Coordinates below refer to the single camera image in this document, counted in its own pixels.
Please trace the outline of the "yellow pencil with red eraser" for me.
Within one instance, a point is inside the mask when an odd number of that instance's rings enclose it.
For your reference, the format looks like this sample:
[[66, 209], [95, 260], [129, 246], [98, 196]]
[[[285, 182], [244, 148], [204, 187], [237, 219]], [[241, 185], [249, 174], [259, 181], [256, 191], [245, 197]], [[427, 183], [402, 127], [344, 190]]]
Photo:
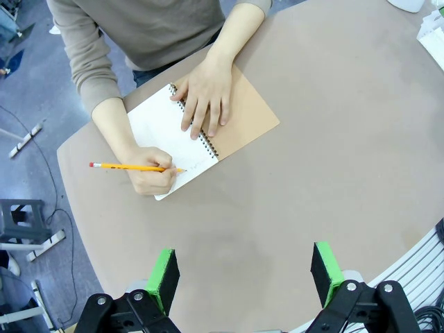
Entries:
[[166, 171], [165, 168], [162, 168], [159, 166], [142, 166], [142, 165], [132, 165], [132, 164], [110, 164], [110, 163], [98, 163], [98, 162], [90, 162], [89, 167], [101, 168], [101, 169], [135, 170], [135, 171], [155, 171], [155, 172]]

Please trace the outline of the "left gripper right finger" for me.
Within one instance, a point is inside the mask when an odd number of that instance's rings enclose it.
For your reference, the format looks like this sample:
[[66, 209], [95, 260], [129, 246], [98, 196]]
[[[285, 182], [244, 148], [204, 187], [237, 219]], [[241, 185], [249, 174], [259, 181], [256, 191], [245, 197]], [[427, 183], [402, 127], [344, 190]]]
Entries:
[[394, 281], [370, 287], [347, 280], [330, 245], [314, 244], [311, 259], [322, 310], [305, 333], [344, 333], [349, 324], [362, 324], [367, 333], [420, 333], [420, 328], [402, 286]]

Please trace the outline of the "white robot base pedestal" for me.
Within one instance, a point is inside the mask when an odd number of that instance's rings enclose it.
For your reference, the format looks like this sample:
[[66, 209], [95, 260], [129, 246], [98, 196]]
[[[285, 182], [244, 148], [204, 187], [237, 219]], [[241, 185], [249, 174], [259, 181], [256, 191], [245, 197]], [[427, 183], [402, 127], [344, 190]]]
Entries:
[[417, 13], [425, 3], [425, 0], [387, 0], [392, 6], [400, 10]]

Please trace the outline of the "person's left hand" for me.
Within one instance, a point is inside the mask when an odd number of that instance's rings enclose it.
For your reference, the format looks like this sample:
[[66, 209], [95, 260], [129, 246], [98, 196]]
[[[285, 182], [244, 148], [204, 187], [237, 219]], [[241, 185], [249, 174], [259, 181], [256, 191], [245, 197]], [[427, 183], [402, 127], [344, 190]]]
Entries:
[[197, 139], [203, 122], [209, 117], [207, 134], [215, 136], [218, 126], [227, 124], [230, 116], [232, 87], [231, 57], [208, 55], [191, 73], [171, 97], [172, 101], [185, 102], [181, 129], [190, 131]]

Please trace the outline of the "grey plastic step stool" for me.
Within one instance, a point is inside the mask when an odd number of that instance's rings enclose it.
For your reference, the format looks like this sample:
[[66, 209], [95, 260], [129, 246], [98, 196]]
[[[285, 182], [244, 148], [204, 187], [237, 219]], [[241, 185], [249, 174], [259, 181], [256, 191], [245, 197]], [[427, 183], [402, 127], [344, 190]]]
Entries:
[[42, 218], [43, 205], [35, 199], [0, 199], [0, 241], [46, 241], [51, 230]]

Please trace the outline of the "white stand with floor foot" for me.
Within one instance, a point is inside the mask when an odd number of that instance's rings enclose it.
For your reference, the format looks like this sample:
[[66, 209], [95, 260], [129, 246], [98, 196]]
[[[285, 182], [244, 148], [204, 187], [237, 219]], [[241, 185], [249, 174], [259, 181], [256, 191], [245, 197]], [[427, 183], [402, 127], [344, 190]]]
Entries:
[[17, 144], [14, 148], [9, 152], [8, 157], [13, 159], [20, 151], [23, 150], [25, 145], [29, 143], [34, 137], [43, 129], [42, 123], [36, 124], [31, 130], [27, 130], [26, 135], [23, 137], [16, 135], [15, 133], [9, 132], [0, 128], [0, 135], [6, 136], [8, 138], [14, 139]]
[[19, 244], [19, 243], [0, 243], [0, 250], [8, 251], [28, 251], [26, 260], [32, 262], [36, 260], [39, 256], [45, 253], [50, 248], [54, 247], [56, 244], [60, 243], [66, 238], [64, 230], [57, 231], [54, 235], [49, 237], [42, 244]]

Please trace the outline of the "person's left forearm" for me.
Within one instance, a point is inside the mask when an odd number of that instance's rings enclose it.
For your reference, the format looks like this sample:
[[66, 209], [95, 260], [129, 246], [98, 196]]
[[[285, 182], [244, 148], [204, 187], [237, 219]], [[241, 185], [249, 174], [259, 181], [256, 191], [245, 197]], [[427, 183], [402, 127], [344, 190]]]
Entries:
[[264, 21], [264, 11], [251, 3], [238, 3], [207, 52], [204, 63], [211, 69], [226, 69]]

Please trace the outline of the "person's right hand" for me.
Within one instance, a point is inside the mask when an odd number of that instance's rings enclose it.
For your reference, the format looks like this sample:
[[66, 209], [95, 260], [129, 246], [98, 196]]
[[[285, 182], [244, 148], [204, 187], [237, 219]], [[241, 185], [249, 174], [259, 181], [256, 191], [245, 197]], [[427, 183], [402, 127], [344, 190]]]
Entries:
[[176, 181], [172, 157], [156, 147], [136, 146], [121, 163], [164, 169], [163, 172], [128, 170], [135, 191], [144, 196], [167, 194]]

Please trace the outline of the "white paper sheet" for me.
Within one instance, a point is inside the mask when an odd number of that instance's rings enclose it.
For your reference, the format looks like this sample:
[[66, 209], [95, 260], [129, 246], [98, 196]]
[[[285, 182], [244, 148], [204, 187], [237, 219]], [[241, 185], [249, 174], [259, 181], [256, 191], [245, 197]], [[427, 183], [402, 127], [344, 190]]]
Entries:
[[440, 10], [433, 10], [428, 16], [423, 17], [417, 40], [432, 33], [437, 28], [442, 28], [444, 31], [444, 16], [442, 16]]

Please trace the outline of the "white slatted rail frame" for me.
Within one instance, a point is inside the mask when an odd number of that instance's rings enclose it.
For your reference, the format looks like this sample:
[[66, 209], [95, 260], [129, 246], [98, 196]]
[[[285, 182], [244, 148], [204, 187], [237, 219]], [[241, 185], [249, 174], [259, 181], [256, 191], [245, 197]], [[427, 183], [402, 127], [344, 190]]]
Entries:
[[[343, 270], [342, 273], [347, 280], [364, 282], [357, 271]], [[444, 220], [367, 285], [376, 287], [380, 282], [389, 280], [402, 286], [420, 333], [444, 333]], [[290, 333], [305, 333], [313, 320]], [[362, 324], [355, 323], [349, 324], [344, 333], [367, 331]]]

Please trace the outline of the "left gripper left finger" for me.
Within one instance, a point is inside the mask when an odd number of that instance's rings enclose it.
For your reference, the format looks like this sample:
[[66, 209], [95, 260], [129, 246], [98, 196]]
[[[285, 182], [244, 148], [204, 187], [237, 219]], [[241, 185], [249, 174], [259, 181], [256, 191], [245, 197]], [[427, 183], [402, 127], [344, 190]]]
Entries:
[[105, 293], [90, 296], [74, 333], [180, 333], [169, 318], [179, 279], [175, 250], [162, 250], [140, 287], [117, 299]]

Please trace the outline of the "spiral notebook with kraft cover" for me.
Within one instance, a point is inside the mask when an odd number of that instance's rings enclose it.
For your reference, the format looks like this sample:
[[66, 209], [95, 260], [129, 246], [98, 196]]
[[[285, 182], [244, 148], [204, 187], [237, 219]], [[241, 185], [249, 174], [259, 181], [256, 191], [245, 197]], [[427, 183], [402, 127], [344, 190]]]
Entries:
[[176, 177], [170, 193], [280, 123], [237, 67], [232, 68], [230, 119], [219, 127], [215, 137], [207, 135], [208, 120], [204, 121], [198, 139], [190, 137], [190, 130], [181, 130], [185, 103], [172, 101], [175, 93], [176, 86], [169, 83], [128, 113], [137, 144], [165, 151], [176, 167], [185, 170]]

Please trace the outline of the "white perforated plastic basket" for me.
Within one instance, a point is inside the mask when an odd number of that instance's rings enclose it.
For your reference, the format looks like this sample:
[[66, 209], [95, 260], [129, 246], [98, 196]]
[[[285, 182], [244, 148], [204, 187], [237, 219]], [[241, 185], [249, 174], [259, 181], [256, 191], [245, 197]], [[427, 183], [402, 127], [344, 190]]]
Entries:
[[[444, 16], [444, 7], [438, 9], [442, 16]], [[430, 56], [435, 60], [438, 66], [444, 72], [444, 31], [442, 28], [437, 28], [432, 33], [422, 37], [418, 40], [419, 43], [426, 49]]]

